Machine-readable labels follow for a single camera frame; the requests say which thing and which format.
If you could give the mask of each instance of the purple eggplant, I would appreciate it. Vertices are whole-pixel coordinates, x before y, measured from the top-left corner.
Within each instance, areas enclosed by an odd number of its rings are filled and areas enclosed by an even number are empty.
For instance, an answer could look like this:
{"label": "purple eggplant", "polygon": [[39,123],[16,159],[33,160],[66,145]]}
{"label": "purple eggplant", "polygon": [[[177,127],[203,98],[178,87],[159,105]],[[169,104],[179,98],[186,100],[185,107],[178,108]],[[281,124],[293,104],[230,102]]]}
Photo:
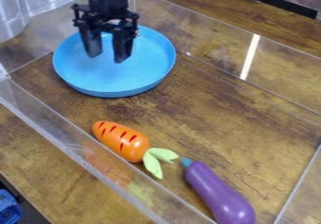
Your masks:
{"label": "purple eggplant", "polygon": [[201,161],[183,158],[186,180],[209,206],[218,224],[254,224],[255,213],[246,199]]}

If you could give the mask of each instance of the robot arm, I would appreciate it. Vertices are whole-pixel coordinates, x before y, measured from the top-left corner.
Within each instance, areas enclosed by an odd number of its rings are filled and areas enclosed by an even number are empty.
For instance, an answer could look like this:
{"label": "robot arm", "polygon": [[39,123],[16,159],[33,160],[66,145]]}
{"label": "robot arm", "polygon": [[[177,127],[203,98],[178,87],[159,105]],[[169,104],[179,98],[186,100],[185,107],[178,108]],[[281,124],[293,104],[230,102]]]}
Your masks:
{"label": "robot arm", "polygon": [[88,56],[103,52],[100,33],[108,32],[112,34],[114,61],[122,63],[131,56],[132,40],[138,36],[139,15],[128,11],[128,0],[90,0],[90,5],[74,4],[71,8]]}

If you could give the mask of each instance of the blue plate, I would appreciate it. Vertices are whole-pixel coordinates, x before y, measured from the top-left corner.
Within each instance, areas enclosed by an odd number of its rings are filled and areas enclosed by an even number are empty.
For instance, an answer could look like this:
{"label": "blue plate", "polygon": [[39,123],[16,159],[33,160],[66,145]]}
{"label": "blue plate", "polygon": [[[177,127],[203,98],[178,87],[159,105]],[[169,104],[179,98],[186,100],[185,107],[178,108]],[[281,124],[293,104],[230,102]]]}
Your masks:
{"label": "blue plate", "polygon": [[139,26],[131,57],[116,64],[111,34],[103,33],[103,53],[87,56],[79,33],[58,47],[54,69],[67,84],[95,97],[127,97],[148,91],[169,75],[175,62],[175,49],[169,39],[152,29]]}

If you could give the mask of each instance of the green leaf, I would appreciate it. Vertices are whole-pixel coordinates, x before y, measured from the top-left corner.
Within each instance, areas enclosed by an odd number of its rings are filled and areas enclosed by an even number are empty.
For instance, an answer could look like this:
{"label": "green leaf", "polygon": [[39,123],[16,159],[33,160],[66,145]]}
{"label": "green leaf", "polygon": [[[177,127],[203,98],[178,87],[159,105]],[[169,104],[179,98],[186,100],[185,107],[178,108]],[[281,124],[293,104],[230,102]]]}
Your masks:
{"label": "green leaf", "polygon": [[144,157],[143,157],[143,162],[146,169],[151,174],[158,177],[159,179],[163,179],[163,171],[161,168],[161,164],[158,159],[150,154],[150,152],[146,152]]}
{"label": "green leaf", "polygon": [[171,161],[177,158],[179,158],[179,156],[169,149],[165,148],[151,148],[148,150],[148,153],[158,158],[159,160],[173,163]]}

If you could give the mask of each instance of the toy carrot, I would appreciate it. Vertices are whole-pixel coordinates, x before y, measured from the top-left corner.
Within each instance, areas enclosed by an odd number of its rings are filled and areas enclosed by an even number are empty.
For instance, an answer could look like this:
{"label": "toy carrot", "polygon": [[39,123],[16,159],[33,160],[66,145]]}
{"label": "toy carrot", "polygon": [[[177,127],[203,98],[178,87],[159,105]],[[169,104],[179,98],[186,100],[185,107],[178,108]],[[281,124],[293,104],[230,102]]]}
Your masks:
{"label": "toy carrot", "polygon": [[151,148],[148,137],[136,130],[108,121],[98,121],[92,125],[95,138],[131,163],[144,162],[146,169],[163,178],[158,159],[171,163],[178,155],[169,149]]}

